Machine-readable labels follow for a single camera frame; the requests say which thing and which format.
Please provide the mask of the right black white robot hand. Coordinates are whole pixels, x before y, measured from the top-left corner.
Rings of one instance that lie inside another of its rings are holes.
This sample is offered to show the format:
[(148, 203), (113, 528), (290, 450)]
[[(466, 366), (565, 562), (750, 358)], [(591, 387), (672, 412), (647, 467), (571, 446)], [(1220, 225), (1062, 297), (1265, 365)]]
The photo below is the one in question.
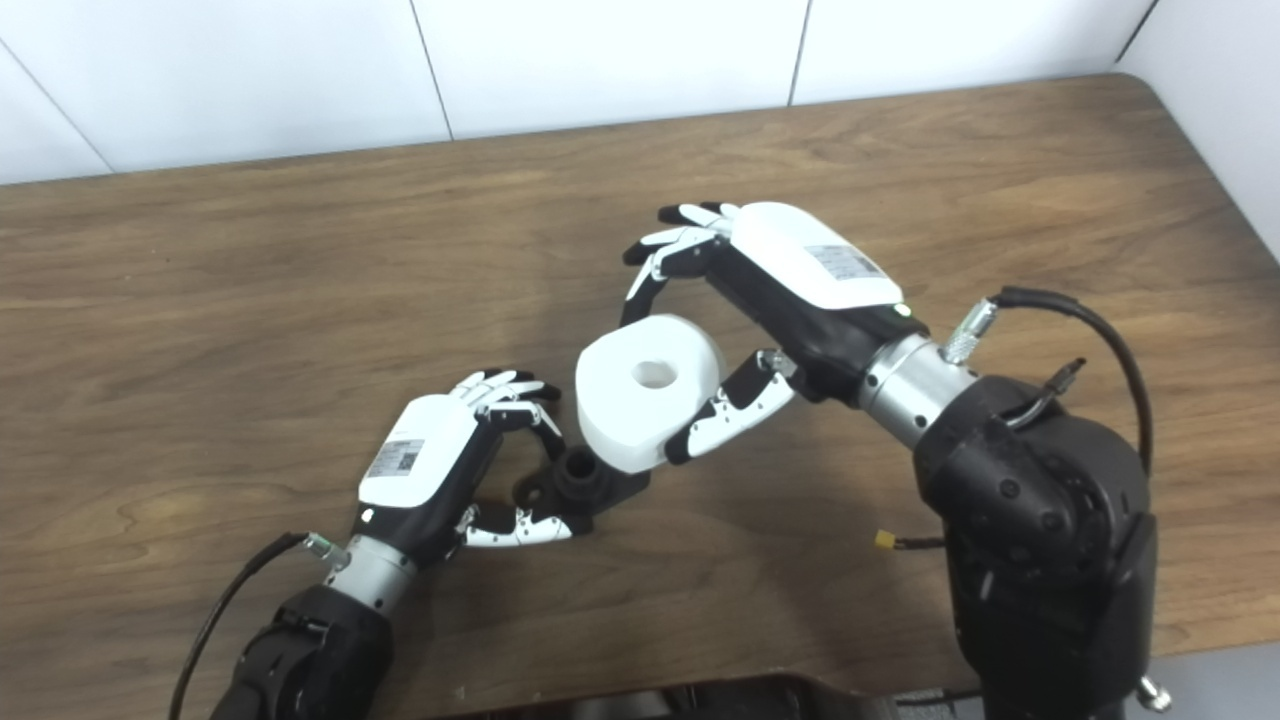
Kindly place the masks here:
[(652, 314), (672, 279), (703, 279), (773, 345), (754, 351), (671, 436), (672, 465), (690, 462), (762, 424), (795, 397), (863, 407), (873, 363), (924, 334), (901, 287), (827, 224), (785, 202), (676, 204), (663, 231), (625, 250), (637, 269), (621, 325)]

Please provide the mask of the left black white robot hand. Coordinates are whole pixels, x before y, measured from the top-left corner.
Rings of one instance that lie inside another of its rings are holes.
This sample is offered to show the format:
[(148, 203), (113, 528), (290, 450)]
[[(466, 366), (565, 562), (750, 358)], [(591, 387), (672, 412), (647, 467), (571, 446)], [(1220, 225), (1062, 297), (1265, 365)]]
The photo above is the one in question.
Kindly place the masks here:
[(549, 405), (561, 389), (531, 372), (474, 372), (408, 402), (357, 488), (353, 536), (384, 543), (417, 569), (447, 559), (508, 433), (532, 432), (549, 460), (567, 448)]

